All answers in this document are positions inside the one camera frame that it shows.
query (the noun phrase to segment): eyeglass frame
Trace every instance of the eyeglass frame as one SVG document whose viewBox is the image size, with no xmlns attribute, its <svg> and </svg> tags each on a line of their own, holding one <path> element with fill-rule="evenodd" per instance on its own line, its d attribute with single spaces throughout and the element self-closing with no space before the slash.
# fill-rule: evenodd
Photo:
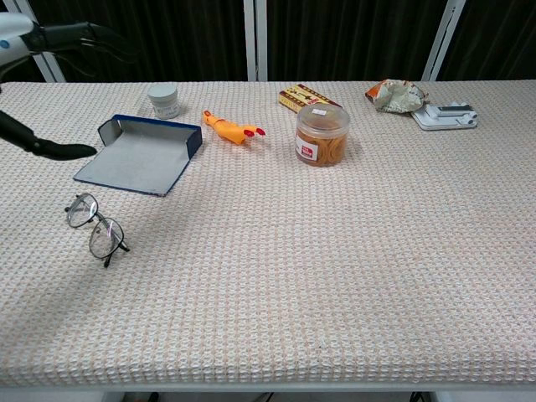
<svg viewBox="0 0 536 402">
<path fill-rule="evenodd" d="M 70 223 L 70 217 L 72 216 L 72 213 L 71 213 L 71 210 L 73 208 L 73 205 L 79 200 L 79 198 L 83 198 L 85 196 L 90 196 L 92 197 L 94 200 L 95 200 L 95 203 L 96 203 L 96 208 L 95 208 L 95 212 L 82 224 L 77 224 L 77 225 L 72 225 Z M 78 229 L 82 226 L 84 226 L 85 224 L 88 224 L 88 223 L 91 223 L 93 222 L 95 216 L 97 217 L 97 219 L 99 220 L 99 223 L 102 222 L 104 219 L 108 219 L 108 220 L 111 220 L 113 222 L 116 223 L 117 226 L 119 226 L 119 229 L 121 229 L 121 234 L 122 234 L 122 238 L 119 242 L 117 242 L 117 245 L 116 247 L 114 248 L 114 250 L 112 250 L 109 254 L 105 255 L 105 256 L 98 256 L 98 255 L 95 255 L 95 253 L 93 252 L 93 250 L 91 249 L 91 239 L 93 237 L 93 234 L 95 233 L 95 230 L 99 227 L 99 223 L 95 226 L 95 228 L 93 228 L 93 230 L 91 231 L 91 235 L 90 235 L 90 245 L 89 245 L 89 248 L 90 248 L 90 253 L 95 257 L 95 258 L 98 258 L 99 260 L 105 260 L 104 262 L 104 267 L 105 268 L 108 268 L 108 266 L 110 265 L 110 260 L 111 260 L 111 256 L 117 251 L 117 249 L 122 249 L 126 252 L 130 251 L 130 249 L 128 248 L 128 246 L 126 245 L 125 243 L 125 232 L 123 231 L 123 228 L 121 227 L 121 225 L 119 224 L 119 222 L 117 222 L 115 219 L 113 218 L 107 218 L 105 217 L 103 214 L 101 214 L 99 212 L 99 202 L 97 201 L 97 198 L 95 198 L 92 194 L 89 194 L 89 193 L 82 193 L 82 194 L 76 194 L 76 199 L 75 201 L 73 201 L 73 203 L 69 206 L 69 207 L 65 207 L 64 208 L 64 211 L 67 213 L 67 224 L 71 227 L 71 228 L 74 228 L 74 229 Z M 113 231 L 114 233 L 114 236 L 116 237 L 116 239 L 119 239 L 119 237 L 117 236 L 116 232 Z"/>
</svg>

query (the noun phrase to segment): red label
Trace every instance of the red label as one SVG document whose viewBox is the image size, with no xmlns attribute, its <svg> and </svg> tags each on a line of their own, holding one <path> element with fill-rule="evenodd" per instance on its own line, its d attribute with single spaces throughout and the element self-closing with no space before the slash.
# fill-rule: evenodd
<svg viewBox="0 0 536 402">
<path fill-rule="evenodd" d="M 306 157 L 312 157 L 312 149 L 311 148 L 307 148 L 306 146 L 302 145 L 301 146 L 301 154 L 306 156 Z"/>
</svg>

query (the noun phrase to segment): white jar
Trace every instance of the white jar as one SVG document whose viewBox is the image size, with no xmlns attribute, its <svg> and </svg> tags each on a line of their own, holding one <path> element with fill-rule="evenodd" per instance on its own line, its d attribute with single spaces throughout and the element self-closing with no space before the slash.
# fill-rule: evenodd
<svg viewBox="0 0 536 402">
<path fill-rule="evenodd" d="M 177 87 L 174 84 L 162 82 L 153 85 L 147 95 L 159 119 L 173 119 L 178 115 Z"/>
</svg>

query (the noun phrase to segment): jar lid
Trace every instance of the jar lid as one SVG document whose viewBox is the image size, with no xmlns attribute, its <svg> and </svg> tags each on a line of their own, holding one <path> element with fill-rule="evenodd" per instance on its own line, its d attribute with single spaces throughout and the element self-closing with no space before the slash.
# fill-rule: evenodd
<svg viewBox="0 0 536 402">
<path fill-rule="evenodd" d="M 149 88 L 147 95 L 153 102 L 167 102 L 177 98 L 177 86 L 161 82 Z"/>
<path fill-rule="evenodd" d="M 300 109 L 298 128 L 318 138 L 334 138 L 348 132 L 350 116 L 340 106 L 315 103 Z"/>
</svg>

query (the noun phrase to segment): black curtain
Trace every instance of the black curtain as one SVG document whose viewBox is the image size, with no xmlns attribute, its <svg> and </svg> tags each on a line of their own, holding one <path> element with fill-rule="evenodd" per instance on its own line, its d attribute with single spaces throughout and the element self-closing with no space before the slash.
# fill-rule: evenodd
<svg viewBox="0 0 536 402">
<path fill-rule="evenodd" d="M 242 0 L 33 0 L 43 25 L 90 21 L 113 28 L 140 50 L 135 64 L 84 49 L 98 75 L 64 61 L 68 81 L 247 80 Z"/>
<path fill-rule="evenodd" d="M 467 0 L 438 80 L 536 78 L 536 2 Z"/>
<path fill-rule="evenodd" d="M 446 0 L 268 0 L 270 80 L 420 80 Z"/>
<path fill-rule="evenodd" d="M 0 13 L 7 12 L 6 6 L 3 2 L 0 2 Z M 9 81 L 38 81 L 44 82 L 43 75 L 39 71 L 38 66 L 35 64 L 33 58 L 28 61 L 19 64 L 17 67 L 13 67 L 3 76 L 3 82 Z"/>
</svg>

